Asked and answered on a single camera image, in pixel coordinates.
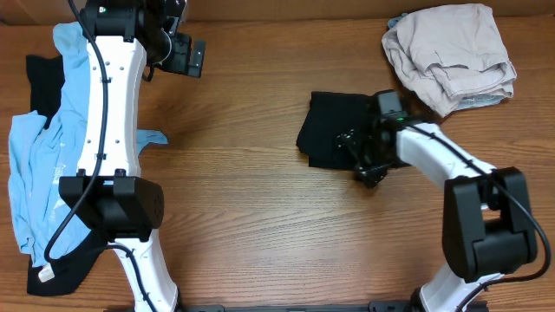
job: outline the folded black cloth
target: folded black cloth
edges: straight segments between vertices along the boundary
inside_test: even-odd
[[[355,136],[366,133],[370,99],[364,94],[312,92],[310,110],[297,138],[301,153],[309,155],[309,166],[354,169],[355,158],[347,148],[339,147],[337,136],[350,130]]]
[[[107,242],[101,240],[94,231],[91,231],[77,248],[63,256],[59,263],[52,264],[55,277],[45,283],[42,283],[38,278],[42,267],[33,268],[33,262],[29,258],[27,293],[33,296],[63,296],[74,293],[85,280],[85,277],[95,265],[96,259],[101,254],[101,251],[89,252],[106,244]]]

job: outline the beige cloth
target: beige cloth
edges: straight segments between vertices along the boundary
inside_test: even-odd
[[[441,116],[513,97],[517,74],[483,4],[444,5],[402,18],[382,39],[402,84]]]

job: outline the blue cloth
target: blue cloth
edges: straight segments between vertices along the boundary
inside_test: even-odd
[[[403,19],[403,17],[405,17],[405,16],[407,16],[407,15],[408,15],[408,13],[403,13],[403,14],[401,14],[401,16],[398,16],[398,17],[396,17],[396,18],[390,19],[389,22],[388,22],[388,29],[394,28],[394,27],[396,26],[396,24],[397,24],[399,21],[401,21],[401,20]]]
[[[47,130],[43,129],[46,117],[37,112],[15,116],[9,137],[12,222],[20,251],[31,255],[34,267],[46,264],[44,248],[68,215],[58,183],[61,176],[75,175],[87,131],[90,76],[81,27],[77,23],[57,25],[54,43],[63,56],[65,74],[60,109]],[[151,142],[167,144],[167,138],[158,131],[137,132],[139,151]],[[69,253],[89,232],[79,218],[73,218],[51,256]]]

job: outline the wood grain surface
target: wood grain surface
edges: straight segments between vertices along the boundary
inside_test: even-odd
[[[382,52],[387,20],[189,23],[207,41],[200,80],[157,72],[140,91],[139,128],[169,146],[140,156],[166,197],[160,240],[186,304],[364,304],[408,298],[444,262],[442,194],[413,167],[367,190],[350,172],[308,167],[295,147],[310,91],[399,88]],[[527,176],[555,242],[555,18],[498,18],[515,97],[458,112],[443,131],[475,156]],[[28,256],[10,219],[7,139],[29,109],[27,54],[56,55],[51,27],[0,28],[0,310],[102,311],[133,304],[123,269],[101,255],[76,293],[26,294]],[[539,263],[526,266],[530,273]],[[483,295],[492,311],[553,311],[555,270]]]
[[[75,0],[78,9],[86,0]],[[291,21],[308,19],[392,18],[466,0],[191,0],[188,20]],[[482,0],[495,16],[555,14],[555,0]],[[0,0],[0,19],[10,25],[54,25],[75,18],[67,0]]]

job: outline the clothing tag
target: clothing tag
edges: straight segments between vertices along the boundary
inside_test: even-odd
[[[54,278],[54,271],[52,270],[52,266],[50,265],[50,263],[47,263],[38,273],[38,279],[40,279],[42,283],[46,283],[52,278]]]

